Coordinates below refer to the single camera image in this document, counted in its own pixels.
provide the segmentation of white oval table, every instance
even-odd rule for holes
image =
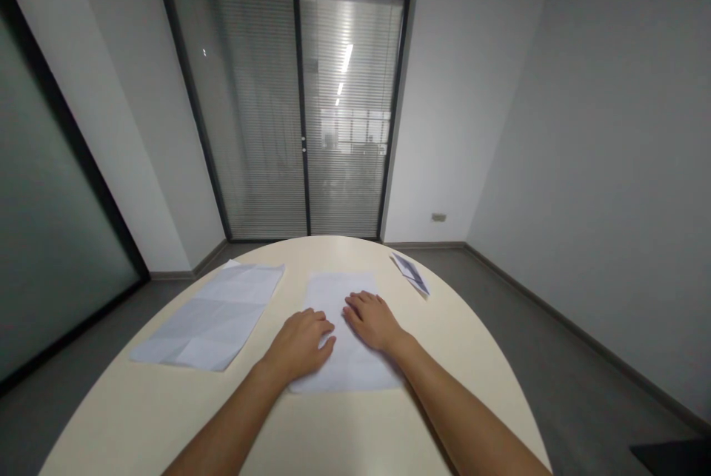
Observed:
[[[311,272],[374,272],[401,325],[494,411],[550,468],[521,387],[491,334],[437,275],[417,264],[431,287],[423,299],[390,260],[391,249],[360,239],[290,239],[237,258],[286,264],[271,302],[224,372],[133,363],[147,339],[215,274],[166,305],[116,356],[81,402],[42,475],[160,475],[264,354],[284,320],[303,309]],[[245,475],[449,474],[405,389],[318,393],[279,399],[244,464]]]

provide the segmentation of gray floor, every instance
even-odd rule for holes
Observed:
[[[205,271],[259,245],[228,245]],[[648,475],[630,444],[695,435],[461,249],[409,249],[476,312],[511,363],[557,475]],[[154,281],[0,399],[0,474],[35,475],[113,357],[189,281]]]

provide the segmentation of baseboard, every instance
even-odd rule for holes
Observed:
[[[195,266],[195,269],[190,271],[170,271],[170,272],[151,272],[151,280],[195,280],[202,276],[202,271],[207,265],[222,252],[227,246],[227,239],[223,239],[220,244],[210,251],[210,254],[202,258],[202,261]]]
[[[464,248],[466,243],[463,241],[434,241],[434,242],[414,242],[414,243],[383,243],[386,247],[395,250],[407,250],[412,248]]]
[[[534,304],[537,304],[539,307],[541,307],[546,313],[556,319],[576,337],[581,339],[586,345],[588,345],[592,350],[594,350],[598,355],[600,355],[605,361],[607,361],[617,370],[622,372],[622,374],[627,376],[631,381],[633,381],[640,388],[642,388],[648,395],[655,398],[662,406],[667,408],[669,411],[671,411],[671,413],[673,413],[679,419],[685,422],[686,425],[688,425],[690,428],[694,429],[705,437],[711,437],[711,423],[706,422],[704,419],[697,416],[696,413],[691,411],[691,409],[687,408],[684,404],[669,396],[665,391],[657,387],[641,372],[639,372],[637,369],[632,368],[627,362],[617,356],[617,354],[615,354],[612,350],[608,349],[600,341],[585,332],[585,330],[583,330],[580,326],[571,321],[568,317],[560,313],[556,308],[550,306],[546,301],[544,301],[533,291],[517,282],[504,270],[494,264],[489,258],[474,249],[471,245],[465,243],[463,248],[466,252],[471,254],[474,259],[476,259],[479,263],[490,269],[503,281],[505,281],[514,289],[516,289],[518,292],[520,292],[523,296],[529,298]]]

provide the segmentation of horizontal blinds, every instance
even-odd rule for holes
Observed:
[[[233,239],[307,234],[293,0],[175,0]]]
[[[374,238],[403,0],[299,0],[312,234]]]

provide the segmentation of white paper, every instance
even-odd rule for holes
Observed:
[[[283,274],[284,265],[228,261],[147,341],[131,351],[131,359],[225,370],[247,342]]]
[[[352,292],[368,291],[377,294],[375,276],[371,272],[320,272],[311,275],[304,308],[323,310],[335,329],[325,335],[336,336],[328,361],[317,373],[291,384],[293,392],[367,391],[394,389],[402,385],[398,373],[385,357],[368,348],[348,326],[343,317],[345,298]]]
[[[394,252],[390,253],[390,257],[395,261],[395,265],[398,266],[400,272],[402,272],[402,275],[415,287],[415,289],[427,296],[430,296],[430,288],[427,286],[427,283],[424,281],[424,278],[422,278],[422,275],[412,261],[406,260],[401,255],[395,254]]]

